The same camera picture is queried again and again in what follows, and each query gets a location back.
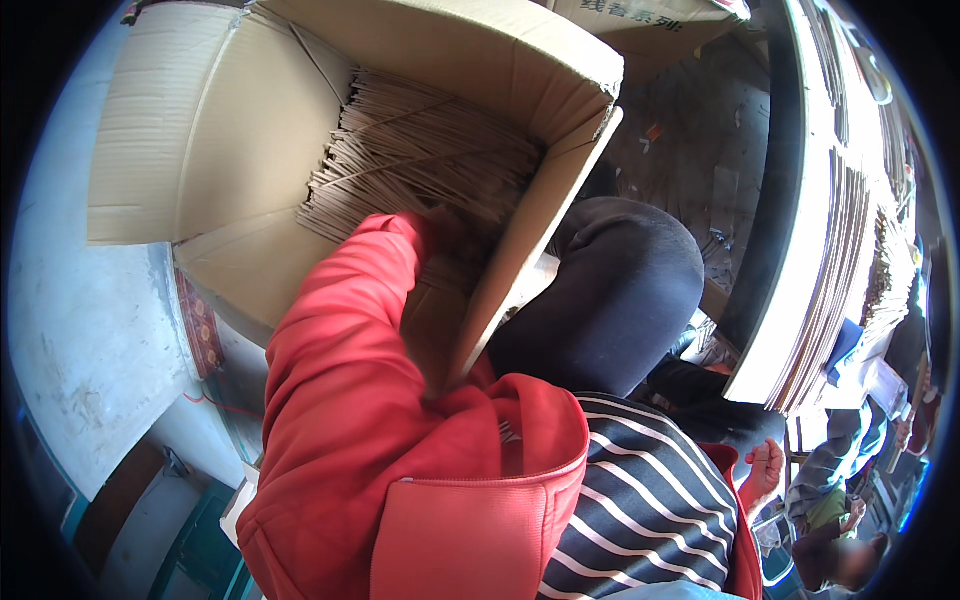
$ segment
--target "wall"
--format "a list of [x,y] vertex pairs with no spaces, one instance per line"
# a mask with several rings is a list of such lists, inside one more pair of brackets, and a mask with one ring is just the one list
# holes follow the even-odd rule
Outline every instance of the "wall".
[[120,14],[87,49],[39,140],[13,237],[7,315],[27,406],[91,500],[191,380],[167,247],[85,242],[93,145],[129,31]]
[[243,481],[240,455],[220,410],[207,401],[193,403],[178,395],[151,427],[147,441],[157,448],[170,446],[182,461],[234,489]]

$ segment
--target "red jacket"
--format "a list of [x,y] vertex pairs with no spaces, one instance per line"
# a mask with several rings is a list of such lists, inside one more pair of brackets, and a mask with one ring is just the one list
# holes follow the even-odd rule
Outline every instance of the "red jacket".
[[[570,392],[494,382],[482,357],[475,385],[422,399],[399,327],[429,228],[367,219],[307,276],[267,348],[264,461],[237,534],[272,600],[533,598],[573,514],[588,429]],[[501,443],[504,421],[522,443]],[[750,536],[733,554],[727,590],[749,579],[758,599]]]

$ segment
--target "zipper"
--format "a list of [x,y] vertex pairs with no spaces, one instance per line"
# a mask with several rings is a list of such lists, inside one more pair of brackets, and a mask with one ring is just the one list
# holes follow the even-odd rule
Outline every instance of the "zipper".
[[523,483],[538,483],[544,479],[549,479],[551,477],[557,477],[560,475],[566,475],[567,473],[575,470],[587,459],[587,451],[584,450],[580,456],[569,461],[568,463],[562,465],[558,468],[553,468],[550,470],[543,470],[539,473],[533,473],[531,475],[514,475],[512,477],[474,477],[474,478],[462,478],[462,479],[419,479],[414,477],[402,477],[397,480],[398,483],[416,483],[424,484],[431,486],[452,486],[458,484],[476,484],[476,487],[482,487],[484,485],[490,484],[515,484],[517,482]]

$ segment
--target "hand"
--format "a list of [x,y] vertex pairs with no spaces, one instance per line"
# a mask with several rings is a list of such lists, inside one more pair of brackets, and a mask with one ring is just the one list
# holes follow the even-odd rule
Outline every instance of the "hand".
[[427,210],[423,216],[433,225],[437,254],[452,252],[467,235],[467,226],[445,204]]
[[913,437],[913,415],[911,414],[904,420],[897,421],[897,445],[896,447],[905,450],[910,444],[910,438]]
[[864,502],[862,498],[855,499],[850,506],[850,518],[848,518],[847,522],[840,528],[840,533],[846,534],[856,529],[856,526],[860,524],[860,521],[863,520],[866,514],[867,503]]
[[777,495],[783,474],[783,450],[773,441],[766,441],[749,452],[744,460],[753,469],[740,487],[740,500],[744,503],[747,520],[753,522],[760,510]]

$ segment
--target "striped shirt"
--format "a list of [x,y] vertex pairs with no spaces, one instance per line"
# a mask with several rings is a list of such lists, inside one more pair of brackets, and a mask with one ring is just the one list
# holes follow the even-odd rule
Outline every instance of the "striped shirt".
[[600,598],[688,580],[723,589],[736,500],[710,458],[670,419],[610,397],[578,397],[587,474],[538,598]]

